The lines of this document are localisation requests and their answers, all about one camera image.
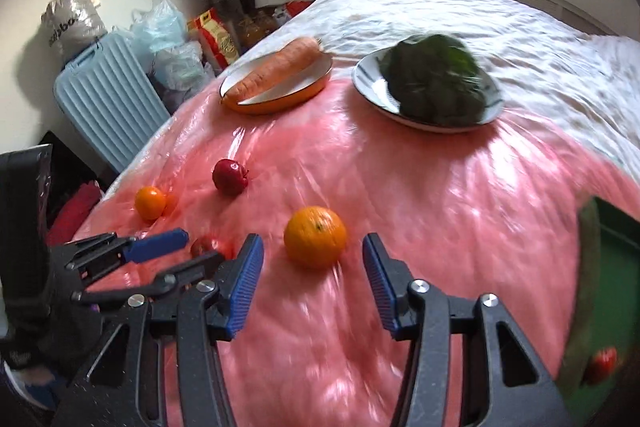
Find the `yellow red snack package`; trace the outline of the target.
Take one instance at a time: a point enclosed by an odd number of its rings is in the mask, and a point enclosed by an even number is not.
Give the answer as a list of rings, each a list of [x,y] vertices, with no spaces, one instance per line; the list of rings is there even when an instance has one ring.
[[[204,58],[216,75],[240,57],[232,32],[214,8],[189,20],[186,28],[190,38],[200,43]]]

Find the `grey stuffed plastic bag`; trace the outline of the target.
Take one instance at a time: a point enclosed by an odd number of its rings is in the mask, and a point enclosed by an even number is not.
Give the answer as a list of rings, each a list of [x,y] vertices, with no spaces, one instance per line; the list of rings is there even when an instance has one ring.
[[[62,66],[107,34],[92,0],[51,0],[41,23]]]

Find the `light blue suitcase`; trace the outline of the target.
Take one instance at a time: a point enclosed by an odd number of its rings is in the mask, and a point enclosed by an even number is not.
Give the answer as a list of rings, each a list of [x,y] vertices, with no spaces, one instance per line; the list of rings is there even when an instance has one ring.
[[[116,172],[169,119],[126,39],[110,32],[66,64],[53,83],[63,114]]]

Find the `green tray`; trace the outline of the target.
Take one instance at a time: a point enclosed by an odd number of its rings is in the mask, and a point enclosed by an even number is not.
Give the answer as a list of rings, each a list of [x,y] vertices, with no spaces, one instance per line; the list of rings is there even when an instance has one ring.
[[[615,347],[615,373],[597,386],[582,375]],[[576,426],[613,426],[614,407],[639,379],[639,222],[593,197],[578,211],[578,272],[570,333],[556,377]]]

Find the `clear blue plastic bag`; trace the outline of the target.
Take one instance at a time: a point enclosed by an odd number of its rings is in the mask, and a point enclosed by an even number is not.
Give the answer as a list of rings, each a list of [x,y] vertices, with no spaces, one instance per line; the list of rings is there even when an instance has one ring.
[[[172,115],[214,78],[204,51],[189,36],[186,18],[171,0],[151,0],[148,10],[134,9],[128,28],[113,31],[130,45],[160,101]]]

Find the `large orange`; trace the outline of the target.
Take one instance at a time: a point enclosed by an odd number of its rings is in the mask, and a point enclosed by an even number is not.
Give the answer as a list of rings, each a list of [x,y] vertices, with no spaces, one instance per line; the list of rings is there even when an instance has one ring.
[[[306,269],[325,270],[341,258],[348,235],[337,213],[310,206],[295,211],[288,220],[283,243],[288,260]]]

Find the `green leafy vegetable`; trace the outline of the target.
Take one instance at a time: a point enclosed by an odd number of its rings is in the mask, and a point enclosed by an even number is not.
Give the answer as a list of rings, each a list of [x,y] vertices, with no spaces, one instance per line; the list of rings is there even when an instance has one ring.
[[[399,112],[423,124],[477,124],[487,105],[480,66],[466,45],[444,34],[411,36],[381,58],[380,71]]]

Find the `white floral bed quilt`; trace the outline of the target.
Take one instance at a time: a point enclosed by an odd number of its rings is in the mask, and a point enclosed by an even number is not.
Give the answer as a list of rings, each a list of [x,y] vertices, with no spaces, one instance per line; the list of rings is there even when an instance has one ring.
[[[360,58],[440,31],[462,40],[501,88],[506,109],[482,130],[431,136],[396,124],[352,85]],[[512,0],[317,0],[252,51],[311,36],[334,58],[328,87],[278,116],[242,117],[214,88],[153,136],[108,190],[130,212],[143,184],[174,202],[209,195],[212,162],[234,155],[252,190],[333,208],[428,202],[449,194],[535,207],[599,195],[639,206],[639,46],[590,36]]]

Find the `pink plastic sheet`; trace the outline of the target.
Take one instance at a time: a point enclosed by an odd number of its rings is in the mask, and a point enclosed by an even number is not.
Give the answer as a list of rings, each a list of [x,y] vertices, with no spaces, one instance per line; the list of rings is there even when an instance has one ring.
[[[212,172],[229,158],[248,170],[248,187],[229,197]],[[449,194],[428,202],[333,208],[274,198],[252,190],[250,168],[234,155],[216,158],[207,196],[174,202],[142,220],[134,209],[99,203],[79,229],[145,236],[180,228],[214,234],[239,246],[257,233],[265,261],[247,322],[220,346],[224,380],[241,426],[385,426],[393,414],[407,356],[382,329],[363,269],[361,242],[374,232],[417,277],[445,293],[476,298],[491,291],[506,304],[549,372],[561,365],[574,310],[578,270],[577,213],[584,199],[546,199],[535,207],[495,204]],[[283,234],[294,212],[328,208],[348,235],[341,258],[325,270],[299,267],[285,254]]]

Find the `dark red apple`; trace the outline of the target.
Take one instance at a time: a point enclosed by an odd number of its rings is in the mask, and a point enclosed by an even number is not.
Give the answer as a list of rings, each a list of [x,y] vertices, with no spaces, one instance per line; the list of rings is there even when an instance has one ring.
[[[248,187],[248,170],[237,161],[224,158],[216,162],[212,179],[220,193],[236,197]]]

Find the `small orange tangerine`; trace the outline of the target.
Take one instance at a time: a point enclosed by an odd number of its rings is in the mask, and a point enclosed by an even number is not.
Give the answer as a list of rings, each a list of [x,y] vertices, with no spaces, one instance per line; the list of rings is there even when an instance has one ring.
[[[141,187],[134,195],[134,209],[144,221],[157,220],[165,211],[166,205],[166,194],[155,186]]]

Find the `orange rimmed plate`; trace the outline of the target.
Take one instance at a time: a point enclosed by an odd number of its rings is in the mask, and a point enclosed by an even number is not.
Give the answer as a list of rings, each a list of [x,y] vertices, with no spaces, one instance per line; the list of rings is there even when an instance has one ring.
[[[272,53],[254,58],[240,65],[233,72],[222,75],[219,96],[222,98],[233,86],[255,68],[267,62]],[[333,66],[332,57],[323,54],[303,72],[298,72],[262,94],[248,98],[238,104],[228,105],[236,113],[244,115],[267,115],[303,104],[319,94],[329,82]]]

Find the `small red fruit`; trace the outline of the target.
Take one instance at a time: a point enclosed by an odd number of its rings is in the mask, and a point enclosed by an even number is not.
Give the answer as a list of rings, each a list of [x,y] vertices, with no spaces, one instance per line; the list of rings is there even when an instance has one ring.
[[[616,371],[618,364],[618,351],[615,347],[607,347],[591,355],[582,383],[585,386],[597,386],[609,379]]]

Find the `red cloth on floor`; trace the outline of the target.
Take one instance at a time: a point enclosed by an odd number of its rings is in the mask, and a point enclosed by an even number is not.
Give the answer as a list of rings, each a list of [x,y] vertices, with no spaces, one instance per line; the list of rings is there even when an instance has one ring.
[[[62,207],[49,231],[46,244],[49,247],[70,242],[81,225],[102,197],[98,182],[82,184],[74,196]]]

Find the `carrot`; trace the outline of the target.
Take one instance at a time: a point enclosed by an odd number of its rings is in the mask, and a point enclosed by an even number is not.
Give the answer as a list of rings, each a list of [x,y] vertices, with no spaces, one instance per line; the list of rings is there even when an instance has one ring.
[[[273,54],[230,88],[221,100],[239,104],[276,87],[280,82],[303,72],[321,56],[320,42],[312,37],[299,37]]]

